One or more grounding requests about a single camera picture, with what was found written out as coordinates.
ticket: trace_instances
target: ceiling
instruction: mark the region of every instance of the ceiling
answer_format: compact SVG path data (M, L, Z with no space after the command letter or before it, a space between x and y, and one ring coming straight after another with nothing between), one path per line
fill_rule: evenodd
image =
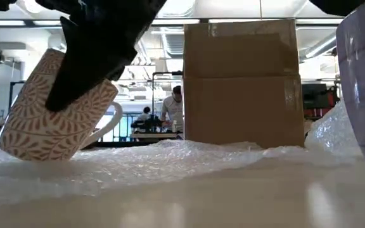
M35 6L34 0L18 0L11 5L8 12L0 12L0 20L58 20L61 16L67 16L58 11L44 9ZM168 0L159 12L158 18L308 18L308 24L318 23L319 26L297 28L297 41L300 54L314 49L325 39L332 37L335 26L332 22L326 22L326 18L337 18L327 15L311 4L308 0ZM125 80L146 80L146 75L154 71L182 70L182 62L170 60L182 58L183 53L183 28L151 27L137 44L138 57L134 65L155 65L137 70L132 68L135 76L125 71L122 76ZM15 58L17 61L27 61L34 58L35 54L42 54L49 46L65 46L65 39L59 27L56 28L0 28L0 44L23 44L12 45L12 48L4 50L4 54ZM324 62L325 69L333 68ZM139 96L139 88L136 84L125 81L121 86L129 91L136 90ZM169 92L170 83L159 84L158 88Z

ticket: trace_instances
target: bubble wrap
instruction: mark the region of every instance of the bubble wrap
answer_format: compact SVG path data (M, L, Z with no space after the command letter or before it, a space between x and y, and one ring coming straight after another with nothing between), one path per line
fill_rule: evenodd
M305 140L305 147L310 150L324 150L339 156L362 156L343 101L312 124Z
M116 188L177 181L192 175L240 168L262 158L337 165L353 162L297 147L263 150L242 142L216 146L191 141L78 152L70 161L33 163L0 151L0 204L66 195L97 196Z

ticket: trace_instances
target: cardboard box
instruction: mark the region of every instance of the cardboard box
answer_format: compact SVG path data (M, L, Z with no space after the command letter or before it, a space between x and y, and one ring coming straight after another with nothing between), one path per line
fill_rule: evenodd
M296 43L293 20L188 25L185 138L303 146Z

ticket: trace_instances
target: mug handle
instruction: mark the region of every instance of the mug handle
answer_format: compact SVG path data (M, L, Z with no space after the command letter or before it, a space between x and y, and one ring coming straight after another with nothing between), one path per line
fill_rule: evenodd
M112 119L103 128L101 128L100 130L91 134L84 141L84 143L81 146L81 149L85 148L86 146L90 145L91 143L95 143L98 139L103 137L106 133L108 133L109 131L114 129L117 124L119 124L120 119L122 119L122 115L124 114L123 109L119 103L116 103L114 101L112 101L110 105L115 107L116 113L114 114Z

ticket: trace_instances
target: patterned mug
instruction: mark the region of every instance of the patterned mug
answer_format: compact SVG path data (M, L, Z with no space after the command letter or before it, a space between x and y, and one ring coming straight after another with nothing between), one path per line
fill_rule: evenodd
M109 80L63 111L54 113L44 107L63 58L64 53L54 49L44 53L0 131L1 150L21 160L68 160L120 122L122 107L113 102L118 90ZM93 132L110 105L116 114L105 127Z

